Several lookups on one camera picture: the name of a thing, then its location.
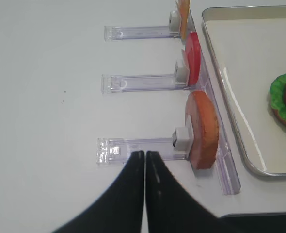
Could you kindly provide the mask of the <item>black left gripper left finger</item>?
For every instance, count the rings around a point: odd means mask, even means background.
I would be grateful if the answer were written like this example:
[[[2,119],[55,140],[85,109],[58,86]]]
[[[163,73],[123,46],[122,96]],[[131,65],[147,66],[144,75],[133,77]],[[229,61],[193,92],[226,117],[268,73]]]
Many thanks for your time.
[[[110,187],[56,233],[139,233],[144,204],[144,152],[133,152]]]

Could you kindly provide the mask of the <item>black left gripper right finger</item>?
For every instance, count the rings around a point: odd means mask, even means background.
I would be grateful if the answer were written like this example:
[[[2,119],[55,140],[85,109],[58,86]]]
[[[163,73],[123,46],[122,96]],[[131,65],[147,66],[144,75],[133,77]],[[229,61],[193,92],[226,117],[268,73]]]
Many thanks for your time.
[[[146,154],[145,201],[150,233],[231,233],[171,174],[158,152]]]

